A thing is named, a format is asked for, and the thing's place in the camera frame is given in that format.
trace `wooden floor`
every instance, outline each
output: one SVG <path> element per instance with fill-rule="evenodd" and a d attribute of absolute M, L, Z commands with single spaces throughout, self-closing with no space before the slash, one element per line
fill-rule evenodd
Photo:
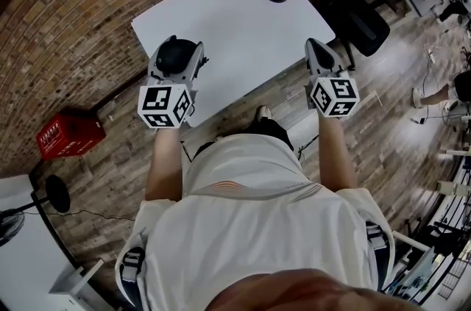
<path fill-rule="evenodd" d="M 356 53 L 357 71 L 352 76 L 362 102 L 355 115 L 343 123 L 347 145 L 361 185 L 371 191 L 393 229 L 403 228 L 406 218 L 428 211 L 437 197 L 436 181 L 449 179 L 456 165 L 442 152 L 458 147 L 459 133 L 444 125 L 439 108 L 430 108 L 431 118 L 423 126 L 411 120 L 427 114 L 427 110 L 411 107 L 411 89 L 422 87 L 427 73 L 425 45 L 440 40 L 440 48 L 435 50 L 436 64 L 425 83 L 427 93 L 436 91 L 437 83 L 442 86 L 449 75 L 463 67 L 459 50 L 469 40 L 454 24 L 456 20 L 450 21 L 448 26 L 439 26 L 433 18 L 417 19 L 392 32 L 375 55 L 365 58 Z M 450 31 L 443 34 L 447 27 Z M 343 49 L 337 49 L 344 57 Z M 307 82 L 305 63 L 299 61 L 197 128 L 184 128 L 184 147 L 193 157 L 199 146 L 216 135 L 246 126 L 260 104 L 269 106 L 274 118 L 288 130 L 295 148 L 305 145 L 317 132 L 316 113 L 306 106 L 303 85 Z M 135 217 L 144 195 L 154 136 L 136 112 L 139 85 L 130 87 L 99 111 L 107 137 L 94 150 L 82 157 L 49 161 L 33 173 L 40 185 L 49 174 L 66 181 L 71 212 L 89 210 Z M 301 158 L 306 175 L 314 180 L 319 178 L 317 154 L 314 142 Z M 184 154 L 183 158 L 188 168 L 189 160 Z M 49 205 L 45 210 L 53 212 Z M 109 299 L 119 301 L 113 266 L 132 221 L 88 213 L 50 215 L 50 220 L 72 255 L 85 267 L 98 258 L 105 261 L 94 284 Z"/>

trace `black chair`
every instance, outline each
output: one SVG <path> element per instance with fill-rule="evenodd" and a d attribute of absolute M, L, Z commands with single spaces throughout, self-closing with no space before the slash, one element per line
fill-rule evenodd
<path fill-rule="evenodd" d="M 371 56 L 387 39 L 391 30 L 375 11 L 376 7 L 386 2 L 376 0 L 368 4 L 364 0 L 320 1 L 320 12 L 344 45 L 351 62 L 349 67 L 351 71 L 355 70 L 355 59 L 350 43 L 363 55 Z"/>

